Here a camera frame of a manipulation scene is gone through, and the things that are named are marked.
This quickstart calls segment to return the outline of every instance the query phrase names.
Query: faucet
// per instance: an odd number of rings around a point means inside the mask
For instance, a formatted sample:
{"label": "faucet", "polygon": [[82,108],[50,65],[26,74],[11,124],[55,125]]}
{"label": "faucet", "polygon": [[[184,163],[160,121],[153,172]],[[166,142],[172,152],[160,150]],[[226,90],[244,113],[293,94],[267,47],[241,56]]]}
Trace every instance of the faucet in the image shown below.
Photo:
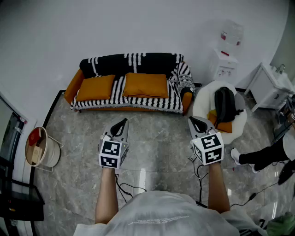
{"label": "faucet", "polygon": [[279,66],[279,68],[277,68],[277,70],[276,70],[276,73],[280,73],[280,74],[282,74],[283,72],[284,72],[284,70],[286,69],[286,67],[285,67],[285,65],[284,64],[281,64],[280,66]]}

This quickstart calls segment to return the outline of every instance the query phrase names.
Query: white round chair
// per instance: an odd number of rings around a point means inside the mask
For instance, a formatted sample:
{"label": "white round chair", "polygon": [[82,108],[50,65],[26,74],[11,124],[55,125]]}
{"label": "white round chair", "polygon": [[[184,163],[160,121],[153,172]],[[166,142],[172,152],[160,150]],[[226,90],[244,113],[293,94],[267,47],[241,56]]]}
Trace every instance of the white round chair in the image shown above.
{"label": "white round chair", "polygon": [[[193,116],[207,119],[207,114],[215,109],[215,92],[221,87],[228,87],[233,92],[234,96],[237,95],[243,99],[240,94],[237,94],[233,85],[223,81],[213,81],[199,90],[193,106]],[[246,109],[244,109],[243,112],[235,116],[235,120],[232,122],[232,133],[221,133],[224,144],[230,144],[242,135],[246,120],[247,113]]]}

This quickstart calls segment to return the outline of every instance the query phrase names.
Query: person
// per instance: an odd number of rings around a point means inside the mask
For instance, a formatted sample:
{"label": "person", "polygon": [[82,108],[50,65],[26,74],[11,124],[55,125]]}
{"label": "person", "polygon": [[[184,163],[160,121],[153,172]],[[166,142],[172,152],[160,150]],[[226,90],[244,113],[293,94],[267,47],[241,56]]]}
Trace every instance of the person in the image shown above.
{"label": "person", "polygon": [[240,210],[230,210],[220,163],[209,165],[208,208],[185,194],[148,191],[118,210],[115,171],[103,168],[95,225],[78,224],[74,236],[198,235],[266,236],[265,230]]}
{"label": "person", "polygon": [[295,129],[293,126],[274,145],[266,147],[258,152],[240,154],[236,148],[230,153],[237,165],[249,164],[252,172],[266,168],[272,162],[295,160]]}

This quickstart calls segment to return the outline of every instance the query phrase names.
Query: black backpack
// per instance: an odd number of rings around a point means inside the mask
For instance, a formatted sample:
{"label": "black backpack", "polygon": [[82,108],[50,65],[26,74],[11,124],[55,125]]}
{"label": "black backpack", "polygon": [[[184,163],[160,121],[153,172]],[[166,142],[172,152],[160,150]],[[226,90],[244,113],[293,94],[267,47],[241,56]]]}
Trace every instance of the black backpack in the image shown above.
{"label": "black backpack", "polygon": [[242,112],[242,110],[236,110],[234,94],[227,87],[218,89],[215,92],[214,100],[217,114],[215,127],[218,127],[221,122],[233,121],[235,116]]}

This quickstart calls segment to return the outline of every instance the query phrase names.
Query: sofa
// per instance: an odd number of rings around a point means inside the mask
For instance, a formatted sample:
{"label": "sofa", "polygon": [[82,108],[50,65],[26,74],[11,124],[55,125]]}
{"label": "sofa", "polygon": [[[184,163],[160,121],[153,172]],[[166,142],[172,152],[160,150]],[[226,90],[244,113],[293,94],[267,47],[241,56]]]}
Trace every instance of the sofa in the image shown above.
{"label": "sofa", "polygon": [[[126,74],[165,74],[167,98],[134,98],[122,96]],[[77,101],[85,79],[115,75],[110,99]],[[65,99],[73,111],[167,111],[185,114],[195,95],[195,86],[183,55],[175,53],[126,53],[84,59],[73,77]]]}
{"label": "sofa", "polygon": [[228,87],[233,92],[236,110],[243,110],[239,115],[236,115],[234,121],[232,121],[232,133],[221,133],[224,144],[230,144],[243,134],[244,126],[247,121],[245,101],[243,97],[236,92],[233,85],[223,81],[213,81],[201,88],[195,98],[193,116],[207,119],[208,113],[215,109],[214,94],[221,87]]}

